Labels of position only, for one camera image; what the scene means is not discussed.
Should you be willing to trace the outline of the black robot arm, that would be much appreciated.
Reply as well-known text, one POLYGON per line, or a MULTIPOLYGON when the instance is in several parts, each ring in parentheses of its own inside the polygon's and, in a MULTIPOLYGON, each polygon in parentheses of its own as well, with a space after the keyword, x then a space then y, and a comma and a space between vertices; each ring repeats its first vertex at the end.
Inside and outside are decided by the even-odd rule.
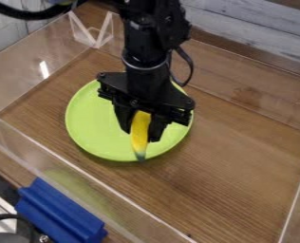
POLYGON ((150 115, 144 135, 156 142, 172 122, 187 126, 195 103, 179 89, 188 80, 171 72, 171 54, 192 63, 182 49, 191 24, 179 0, 99 0, 116 9, 123 23, 122 72, 100 72, 97 94, 112 102, 120 129, 132 132, 136 112, 150 115))

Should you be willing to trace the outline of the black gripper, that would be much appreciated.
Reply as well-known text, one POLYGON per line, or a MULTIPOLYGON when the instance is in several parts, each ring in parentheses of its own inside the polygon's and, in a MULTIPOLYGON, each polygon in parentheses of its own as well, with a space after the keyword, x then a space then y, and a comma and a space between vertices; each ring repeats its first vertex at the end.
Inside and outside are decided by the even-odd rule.
POLYGON ((186 84, 175 80, 170 71, 170 55, 156 63, 144 63, 122 56, 124 70, 99 72, 97 96, 112 103, 120 129, 131 132, 132 118, 138 111, 151 115, 148 141, 156 142, 172 122, 187 126, 195 103, 178 90, 186 84))

